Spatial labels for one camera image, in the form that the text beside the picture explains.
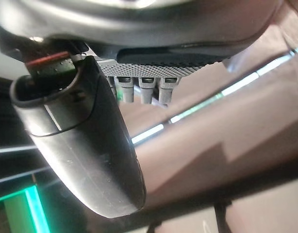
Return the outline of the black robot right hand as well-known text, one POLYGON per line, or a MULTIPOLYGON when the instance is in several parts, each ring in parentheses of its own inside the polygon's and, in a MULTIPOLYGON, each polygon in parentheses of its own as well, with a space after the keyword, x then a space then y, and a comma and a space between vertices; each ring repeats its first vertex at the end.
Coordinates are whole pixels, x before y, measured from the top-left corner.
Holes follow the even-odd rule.
POLYGON ((182 77, 254 43, 279 0, 0 0, 0 50, 28 75, 10 87, 30 138, 95 213, 140 210, 146 187, 113 94, 160 79, 168 103, 182 77))

